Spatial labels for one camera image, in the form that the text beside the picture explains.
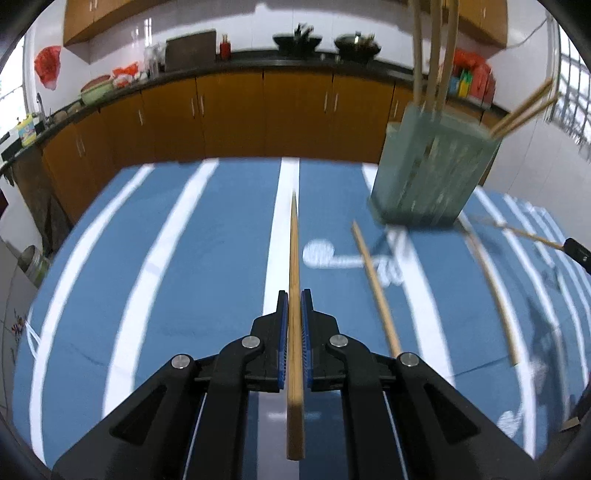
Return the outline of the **dark cutting board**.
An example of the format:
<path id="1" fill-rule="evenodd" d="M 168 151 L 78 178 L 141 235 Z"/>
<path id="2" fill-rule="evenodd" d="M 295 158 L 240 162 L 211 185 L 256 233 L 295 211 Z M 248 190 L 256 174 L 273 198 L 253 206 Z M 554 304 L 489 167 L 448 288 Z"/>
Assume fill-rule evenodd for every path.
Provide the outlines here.
<path id="1" fill-rule="evenodd" d="M 165 46 L 166 73 L 214 64 L 216 57 L 216 30 L 205 30 L 168 39 Z"/>

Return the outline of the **red gift bags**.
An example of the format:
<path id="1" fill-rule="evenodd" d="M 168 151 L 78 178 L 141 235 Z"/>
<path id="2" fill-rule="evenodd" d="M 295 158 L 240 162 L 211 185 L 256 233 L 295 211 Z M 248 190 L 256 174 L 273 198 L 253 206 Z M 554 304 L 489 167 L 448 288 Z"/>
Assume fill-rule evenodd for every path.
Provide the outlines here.
<path id="1" fill-rule="evenodd" d="M 490 108 L 495 96 L 496 79 L 486 60 L 477 53 L 457 48 L 452 73 L 455 69 L 466 69 L 473 72 L 474 78 L 470 94 L 465 99 L 482 108 Z"/>

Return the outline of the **black wok with lid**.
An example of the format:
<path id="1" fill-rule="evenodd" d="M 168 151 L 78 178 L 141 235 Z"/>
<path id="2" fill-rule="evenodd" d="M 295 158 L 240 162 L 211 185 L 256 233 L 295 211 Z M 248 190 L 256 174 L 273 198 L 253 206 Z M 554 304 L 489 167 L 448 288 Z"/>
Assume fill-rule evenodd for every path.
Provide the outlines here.
<path id="1" fill-rule="evenodd" d="M 360 64 L 372 61 L 382 49 L 374 34 L 363 35 L 361 32 L 340 35 L 334 43 L 342 60 Z"/>

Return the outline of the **yellow detergent bottle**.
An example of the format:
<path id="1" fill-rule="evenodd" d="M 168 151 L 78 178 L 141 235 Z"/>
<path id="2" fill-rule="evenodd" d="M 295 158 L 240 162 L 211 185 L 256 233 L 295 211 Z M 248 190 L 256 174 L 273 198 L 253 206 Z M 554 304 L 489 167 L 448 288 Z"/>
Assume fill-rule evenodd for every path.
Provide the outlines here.
<path id="1" fill-rule="evenodd" d="M 37 132 L 32 114 L 28 114 L 17 124 L 17 133 L 22 147 L 27 147 L 36 140 Z"/>

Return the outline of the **black wok left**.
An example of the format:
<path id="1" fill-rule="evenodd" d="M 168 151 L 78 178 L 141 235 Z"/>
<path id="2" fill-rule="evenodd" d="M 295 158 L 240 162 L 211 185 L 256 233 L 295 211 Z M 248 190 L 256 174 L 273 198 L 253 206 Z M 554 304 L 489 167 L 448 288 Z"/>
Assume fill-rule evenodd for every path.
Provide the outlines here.
<path id="1" fill-rule="evenodd" d="M 314 35 L 314 26 L 300 23 L 293 34 L 273 34 L 273 42 L 284 55 L 307 57 L 315 53 L 322 36 Z"/>

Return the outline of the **red chopstick jar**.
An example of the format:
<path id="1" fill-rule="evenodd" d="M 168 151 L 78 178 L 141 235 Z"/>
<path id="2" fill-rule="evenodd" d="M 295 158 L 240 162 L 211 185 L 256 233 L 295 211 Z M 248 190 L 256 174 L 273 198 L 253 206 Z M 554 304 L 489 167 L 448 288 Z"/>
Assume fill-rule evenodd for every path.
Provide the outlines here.
<path id="1" fill-rule="evenodd" d="M 231 57 L 231 43 L 226 34 L 221 36 L 221 42 L 219 43 L 219 57 L 221 57 L 222 61 L 227 61 Z"/>

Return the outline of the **green basin on counter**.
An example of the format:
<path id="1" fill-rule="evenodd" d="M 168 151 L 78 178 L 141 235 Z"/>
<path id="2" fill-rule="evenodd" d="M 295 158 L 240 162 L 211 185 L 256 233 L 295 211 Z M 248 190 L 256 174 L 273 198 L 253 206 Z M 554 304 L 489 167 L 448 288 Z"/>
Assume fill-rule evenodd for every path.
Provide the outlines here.
<path id="1" fill-rule="evenodd" d="M 113 89 L 113 80 L 110 75 L 96 77 L 81 88 L 81 101 L 84 105 L 91 105 Z"/>

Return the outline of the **window with grille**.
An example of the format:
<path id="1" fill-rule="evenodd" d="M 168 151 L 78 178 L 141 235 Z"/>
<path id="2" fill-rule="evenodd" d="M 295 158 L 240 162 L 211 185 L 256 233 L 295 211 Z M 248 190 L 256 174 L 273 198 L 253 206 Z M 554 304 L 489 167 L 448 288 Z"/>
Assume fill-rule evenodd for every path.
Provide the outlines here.
<path id="1" fill-rule="evenodd" d="M 573 41 L 556 27 L 556 88 L 559 99 L 552 109 L 552 121 L 590 159 L 590 69 Z"/>

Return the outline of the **brown kitchen base cabinets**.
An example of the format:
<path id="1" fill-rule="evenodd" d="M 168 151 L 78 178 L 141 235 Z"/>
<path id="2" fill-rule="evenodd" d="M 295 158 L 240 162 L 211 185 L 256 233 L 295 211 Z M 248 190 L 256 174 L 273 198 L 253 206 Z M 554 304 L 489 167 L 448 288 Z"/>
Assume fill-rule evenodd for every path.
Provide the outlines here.
<path id="1" fill-rule="evenodd" d="M 410 69 L 373 61 L 283 59 L 250 52 L 161 75 L 67 115 L 1 172 L 37 236 L 56 252 L 124 168 L 206 158 L 301 157 L 374 163 L 387 125 L 412 101 Z"/>

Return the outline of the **blue striped table cloth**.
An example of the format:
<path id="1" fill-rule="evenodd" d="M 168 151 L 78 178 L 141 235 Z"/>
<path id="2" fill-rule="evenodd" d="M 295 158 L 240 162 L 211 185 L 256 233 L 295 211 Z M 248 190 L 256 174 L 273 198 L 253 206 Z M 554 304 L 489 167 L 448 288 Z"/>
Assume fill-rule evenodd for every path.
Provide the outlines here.
<path id="1" fill-rule="evenodd" d="M 11 423 L 52 466 L 172 357 L 284 316 L 290 266 L 343 335 L 401 346 L 532 456 L 590 385 L 590 277 L 541 207 L 477 188 L 448 229 L 382 226 L 377 170 L 321 161 L 131 167 L 82 210 L 20 326 Z"/>

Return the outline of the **red plastic bag on wall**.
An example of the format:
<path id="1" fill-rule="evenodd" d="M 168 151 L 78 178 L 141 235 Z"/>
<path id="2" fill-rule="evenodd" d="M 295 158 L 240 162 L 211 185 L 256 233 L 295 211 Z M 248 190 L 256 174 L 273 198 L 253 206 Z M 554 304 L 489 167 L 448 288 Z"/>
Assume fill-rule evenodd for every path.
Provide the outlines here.
<path id="1" fill-rule="evenodd" d="M 61 46 L 52 45 L 40 50 L 34 59 L 34 70 L 41 84 L 48 90 L 54 91 L 60 73 Z"/>

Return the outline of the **colourful small boxes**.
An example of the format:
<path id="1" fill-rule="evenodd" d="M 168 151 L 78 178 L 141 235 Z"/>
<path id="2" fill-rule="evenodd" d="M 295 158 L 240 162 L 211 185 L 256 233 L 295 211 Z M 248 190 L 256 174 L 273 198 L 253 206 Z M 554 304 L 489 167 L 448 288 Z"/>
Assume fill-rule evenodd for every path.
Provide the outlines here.
<path id="1" fill-rule="evenodd" d="M 448 87 L 448 95 L 458 98 L 467 98 L 473 83 L 473 72 L 466 69 L 455 69 L 452 73 Z"/>

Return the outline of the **wooden chopstick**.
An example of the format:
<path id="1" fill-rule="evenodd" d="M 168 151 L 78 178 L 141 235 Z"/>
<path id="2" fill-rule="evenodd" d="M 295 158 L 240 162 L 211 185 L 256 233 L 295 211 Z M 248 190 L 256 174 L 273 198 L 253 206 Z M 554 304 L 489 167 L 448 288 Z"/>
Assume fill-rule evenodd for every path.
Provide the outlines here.
<path id="1" fill-rule="evenodd" d="M 519 129 L 520 127 L 522 127 L 523 125 L 528 123 L 530 120 L 532 120 L 532 119 L 538 117 L 539 115 L 541 115 L 542 113 L 544 113 L 549 107 L 554 106 L 557 103 L 557 101 L 559 100 L 559 98 L 560 98 L 559 94 L 554 95 L 552 98 L 546 100 L 545 102 L 540 104 L 538 107 L 536 107 L 533 110 L 529 111 L 528 113 L 522 115 L 517 120 L 510 122 L 508 126 L 505 126 L 502 129 L 500 129 L 498 132 L 495 132 L 492 135 L 492 138 L 493 139 L 501 139 L 501 138 L 508 136 L 510 133 Z"/>
<path id="2" fill-rule="evenodd" d="M 426 100 L 424 110 L 431 112 L 434 110 L 436 102 L 436 89 L 439 72 L 439 62 L 441 53 L 441 29 L 442 29 L 442 1 L 430 1 L 431 13 L 431 50 L 429 76 L 426 90 Z"/>
<path id="3" fill-rule="evenodd" d="M 435 110 L 440 112 L 443 110 L 446 103 L 447 94 L 449 91 L 449 84 L 452 77 L 453 61 L 457 45 L 459 25 L 459 1 L 449 1 L 449 15 L 448 15 L 448 37 L 446 44 L 445 60 L 443 64 L 442 79 L 439 86 L 438 96 L 436 100 Z"/>
<path id="4" fill-rule="evenodd" d="M 287 313 L 287 459 L 304 459 L 304 348 L 301 326 L 297 196 L 290 205 L 290 280 Z"/>
<path id="5" fill-rule="evenodd" d="M 476 223 L 483 224 L 483 225 L 489 225 L 491 227 L 494 227 L 494 228 L 497 228 L 497 229 L 500 229 L 503 231 L 510 231 L 517 236 L 527 238 L 527 239 L 534 241 L 534 242 L 541 243 L 543 245 L 546 245 L 546 246 L 548 246 L 552 249 L 558 250 L 558 251 L 564 250 L 564 246 L 560 243 L 548 240 L 546 238 L 543 238 L 543 237 L 535 235 L 535 234 L 528 233 L 525 230 L 515 228 L 515 227 L 510 226 L 506 223 L 499 223 L 492 218 L 469 216 L 469 220 L 471 222 L 476 222 Z"/>
<path id="6" fill-rule="evenodd" d="M 417 107 L 421 107 L 423 95 L 423 36 L 420 1 L 410 0 L 409 6 L 413 16 L 413 101 Z"/>
<path id="7" fill-rule="evenodd" d="M 527 366 L 529 364 L 527 344 L 523 339 L 518 316 L 502 277 L 465 213 L 458 216 L 456 224 L 465 235 L 490 289 L 505 333 L 511 363 L 513 366 Z"/>
<path id="8" fill-rule="evenodd" d="M 391 309 L 384 294 L 384 290 L 381 287 L 377 271 L 374 267 L 372 256 L 370 255 L 370 251 L 365 242 L 365 239 L 363 238 L 362 231 L 358 223 L 356 223 L 356 221 L 353 221 L 352 223 L 352 232 L 353 238 L 355 238 L 356 241 L 356 246 L 358 246 L 358 249 L 363 258 L 363 265 L 365 266 L 365 271 L 369 279 L 370 289 L 372 289 L 374 298 L 377 303 L 378 312 L 381 317 L 381 321 L 389 344 L 391 355 L 394 358 L 397 358 L 403 352 L 400 338 L 398 336 L 396 328 L 394 327 L 394 320 L 391 314 Z"/>
<path id="9" fill-rule="evenodd" d="M 538 101 L 540 101 L 551 89 L 553 85 L 553 78 L 547 78 L 525 101 L 518 105 L 512 112 L 506 115 L 500 122 L 498 122 L 490 130 L 490 136 L 495 137 L 503 129 L 508 127 L 512 122 L 519 119 Z"/>

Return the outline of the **green perforated utensil holder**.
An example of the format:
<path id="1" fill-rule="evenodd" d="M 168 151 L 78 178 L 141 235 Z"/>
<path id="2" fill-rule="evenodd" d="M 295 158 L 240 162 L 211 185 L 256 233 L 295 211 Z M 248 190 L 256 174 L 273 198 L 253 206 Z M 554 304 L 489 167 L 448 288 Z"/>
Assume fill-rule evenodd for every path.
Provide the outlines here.
<path id="1" fill-rule="evenodd" d="M 409 103 L 401 123 L 387 127 L 370 192 L 374 218 L 413 228 L 452 226 L 499 146 L 472 118 Z"/>

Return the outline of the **metal pot on floor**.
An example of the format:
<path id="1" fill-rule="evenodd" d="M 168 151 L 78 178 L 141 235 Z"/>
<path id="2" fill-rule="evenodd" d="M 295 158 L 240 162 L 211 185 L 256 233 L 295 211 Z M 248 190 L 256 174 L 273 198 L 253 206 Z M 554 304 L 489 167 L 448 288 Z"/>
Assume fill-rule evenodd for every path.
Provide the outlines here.
<path id="1" fill-rule="evenodd" d="M 18 266 L 33 285 L 39 288 L 48 273 L 50 262 L 35 245 L 30 245 L 19 255 Z"/>

